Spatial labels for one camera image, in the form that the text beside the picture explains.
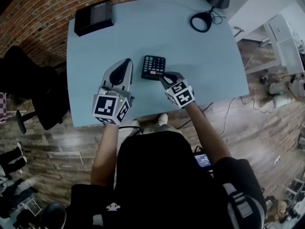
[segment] black t-shirt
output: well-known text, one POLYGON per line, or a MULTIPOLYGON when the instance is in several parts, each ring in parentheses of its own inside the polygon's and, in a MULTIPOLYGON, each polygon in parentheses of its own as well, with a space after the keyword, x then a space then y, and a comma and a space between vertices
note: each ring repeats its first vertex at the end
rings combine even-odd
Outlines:
POLYGON ((232 228, 228 197, 231 183, 264 208, 261 188, 247 160, 223 158, 214 178, 198 165, 189 143, 175 132, 128 137, 117 157, 114 190, 74 185, 65 228, 90 228, 102 215, 109 228, 232 228))

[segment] white cable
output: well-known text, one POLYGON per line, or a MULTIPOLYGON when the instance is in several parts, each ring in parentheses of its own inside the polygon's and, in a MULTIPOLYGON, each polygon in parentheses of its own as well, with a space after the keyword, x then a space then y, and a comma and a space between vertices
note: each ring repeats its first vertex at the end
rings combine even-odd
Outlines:
POLYGON ((227 115, 229 113, 229 109, 230 109, 230 106, 231 106, 231 103, 235 100, 236 98, 233 98, 233 100, 230 102, 229 104, 229 107, 228 107, 228 110, 227 110, 227 113, 225 114, 225 117, 224 117, 224 131, 220 134, 220 136, 222 136, 225 132, 225 124, 226 124, 226 119, 227 119, 227 115))
POLYGON ((253 53, 252 53, 252 55, 251 55, 250 59, 248 60, 248 62, 247 62, 247 64, 246 64, 246 66, 244 67, 244 69, 245 69, 245 68, 247 68, 247 66, 248 66, 249 62, 252 60, 252 58, 253 58, 253 56, 254 56, 254 54, 255 54, 255 52, 256 52, 256 50, 257 50, 258 46, 259 46, 259 44, 256 46, 255 50, 253 51, 253 53))

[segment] forearm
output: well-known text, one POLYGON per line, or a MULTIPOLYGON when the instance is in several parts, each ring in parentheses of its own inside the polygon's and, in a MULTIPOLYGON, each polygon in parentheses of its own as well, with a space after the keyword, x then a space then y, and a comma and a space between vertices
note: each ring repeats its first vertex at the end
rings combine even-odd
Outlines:
POLYGON ((91 171, 91 184, 113 187, 118 134, 118 125, 105 125, 91 171))
POLYGON ((210 162, 214 165, 224 157, 231 157, 223 139, 214 130, 195 102, 185 107, 196 129, 199 141, 210 162))

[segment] black box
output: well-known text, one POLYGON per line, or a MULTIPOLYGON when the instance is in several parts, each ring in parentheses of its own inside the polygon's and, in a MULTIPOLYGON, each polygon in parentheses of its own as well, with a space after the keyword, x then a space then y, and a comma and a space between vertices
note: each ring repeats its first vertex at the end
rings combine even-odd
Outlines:
POLYGON ((113 25, 111 4, 107 0, 76 11, 74 32, 83 36, 113 25))

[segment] brick wall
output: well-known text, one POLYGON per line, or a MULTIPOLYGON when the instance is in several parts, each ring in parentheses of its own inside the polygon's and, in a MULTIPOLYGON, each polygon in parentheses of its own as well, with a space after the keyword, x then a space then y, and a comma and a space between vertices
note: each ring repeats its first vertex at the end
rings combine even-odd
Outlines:
POLYGON ((40 66, 64 62, 68 21, 77 10, 99 1, 103 0, 13 0, 0 15, 0 57, 18 45, 40 66))

